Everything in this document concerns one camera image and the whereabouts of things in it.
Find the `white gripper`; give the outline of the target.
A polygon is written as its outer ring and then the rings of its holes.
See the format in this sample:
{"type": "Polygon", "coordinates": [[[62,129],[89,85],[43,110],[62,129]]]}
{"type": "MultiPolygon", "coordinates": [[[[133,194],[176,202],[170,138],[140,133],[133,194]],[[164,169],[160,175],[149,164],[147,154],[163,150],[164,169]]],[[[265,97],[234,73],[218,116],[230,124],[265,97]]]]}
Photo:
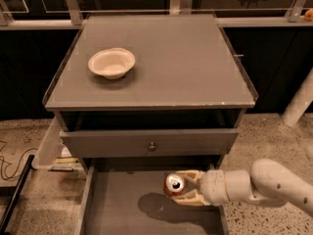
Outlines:
{"type": "Polygon", "coordinates": [[[178,205],[201,207],[220,206],[229,203],[226,189],[225,173],[222,170],[178,170],[185,180],[196,186],[200,185],[200,191],[194,189],[186,194],[175,196],[172,200],[178,205]]]}

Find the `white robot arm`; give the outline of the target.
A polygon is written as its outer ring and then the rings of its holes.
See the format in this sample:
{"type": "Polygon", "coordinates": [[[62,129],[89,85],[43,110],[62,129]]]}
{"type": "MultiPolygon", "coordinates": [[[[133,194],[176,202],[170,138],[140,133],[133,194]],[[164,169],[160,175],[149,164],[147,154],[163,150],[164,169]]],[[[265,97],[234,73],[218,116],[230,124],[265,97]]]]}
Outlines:
{"type": "Polygon", "coordinates": [[[163,191],[183,206],[244,202],[260,207],[291,203],[313,216],[313,186],[273,160],[259,159],[246,170],[179,170],[169,173],[163,191]]]}

